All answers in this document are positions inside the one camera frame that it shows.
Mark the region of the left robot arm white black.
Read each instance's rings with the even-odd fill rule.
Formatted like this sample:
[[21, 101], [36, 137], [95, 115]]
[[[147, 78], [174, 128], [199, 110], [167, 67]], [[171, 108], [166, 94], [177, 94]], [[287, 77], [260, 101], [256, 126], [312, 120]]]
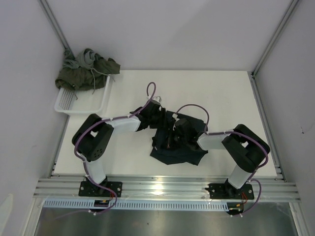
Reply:
[[106, 193], [107, 176], [101, 164], [113, 135], [138, 132], [147, 128], [158, 129], [166, 124], [166, 109], [156, 100], [149, 100], [126, 115], [102, 118], [91, 114], [72, 138], [74, 154], [83, 162], [87, 179], [91, 182], [89, 190], [97, 197]]

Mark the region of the grey shorts with drawstring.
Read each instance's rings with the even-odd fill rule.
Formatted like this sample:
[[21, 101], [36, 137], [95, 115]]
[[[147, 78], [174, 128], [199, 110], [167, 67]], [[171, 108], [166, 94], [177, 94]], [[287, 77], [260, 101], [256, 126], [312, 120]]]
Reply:
[[92, 49], [86, 48], [81, 51], [76, 57], [69, 49], [63, 53], [63, 68], [78, 69], [79, 67], [91, 70], [94, 63], [99, 60], [101, 56]]

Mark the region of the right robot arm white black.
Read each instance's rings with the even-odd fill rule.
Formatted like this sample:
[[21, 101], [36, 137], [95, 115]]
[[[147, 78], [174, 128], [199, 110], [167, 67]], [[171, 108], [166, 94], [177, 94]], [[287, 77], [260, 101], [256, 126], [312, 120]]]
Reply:
[[175, 143], [193, 152], [224, 149], [229, 153], [236, 166], [224, 183], [224, 191], [233, 199], [242, 194], [242, 187], [269, 160], [269, 145], [243, 124], [228, 131], [201, 133], [188, 119], [176, 118], [172, 131]]

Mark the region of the dark navy shorts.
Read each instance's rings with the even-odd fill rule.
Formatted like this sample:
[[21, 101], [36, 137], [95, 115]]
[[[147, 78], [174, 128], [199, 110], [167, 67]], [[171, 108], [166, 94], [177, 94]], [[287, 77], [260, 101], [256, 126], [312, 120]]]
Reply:
[[181, 163], [199, 165], [201, 159], [208, 154], [207, 150], [203, 150], [197, 144], [197, 139], [203, 134], [205, 123], [201, 119], [178, 114], [179, 119], [188, 119], [197, 131], [195, 141], [192, 145], [181, 145], [174, 139], [173, 126], [176, 121], [172, 118], [172, 115], [173, 112], [166, 112], [166, 126], [158, 128], [155, 135], [152, 137], [153, 149], [150, 156], [166, 165]]

